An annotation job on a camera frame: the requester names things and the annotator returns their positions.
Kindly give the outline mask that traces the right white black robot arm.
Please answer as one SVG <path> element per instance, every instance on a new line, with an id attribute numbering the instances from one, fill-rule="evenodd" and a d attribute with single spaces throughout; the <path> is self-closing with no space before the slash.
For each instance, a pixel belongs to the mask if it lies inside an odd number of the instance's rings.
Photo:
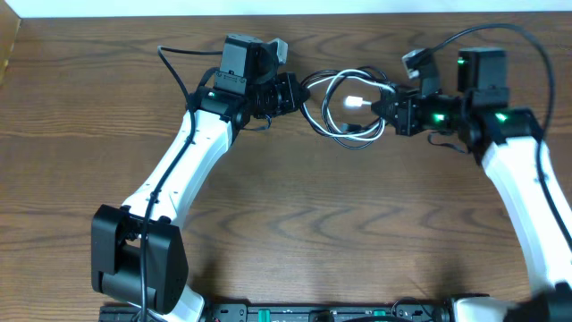
<path id="1" fill-rule="evenodd" d="M 485 295 L 453 297 L 436 321 L 569 321 L 571 209 L 551 166 L 543 130 L 531 110 L 509 108 L 507 57 L 494 47 L 458 53 L 458 96 L 442 94 L 433 55 L 403 56 L 418 88 L 392 84 L 372 105 L 397 134 L 457 134 L 500 194 L 525 258 L 532 297 L 512 303 Z"/>

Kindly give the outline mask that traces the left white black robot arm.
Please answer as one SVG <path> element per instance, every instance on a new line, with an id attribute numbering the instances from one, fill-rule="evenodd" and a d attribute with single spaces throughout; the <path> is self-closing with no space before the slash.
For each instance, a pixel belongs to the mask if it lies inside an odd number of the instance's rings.
<path id="1" fill-rule="evenodd" d="M 130 304 L 118 321 L 198 321 L 205 301 L 188 284 L 181 232 L 215 163 L 251 119 L 271 122 L 299 110 L 309 92 L 280 72 L 288 45 L 241 34 L 226 37 L 219 66 L 182 93 L 181 127 L 156 168 L 119 207 L 101 205 L 91 223 L 91 283 Z"/>

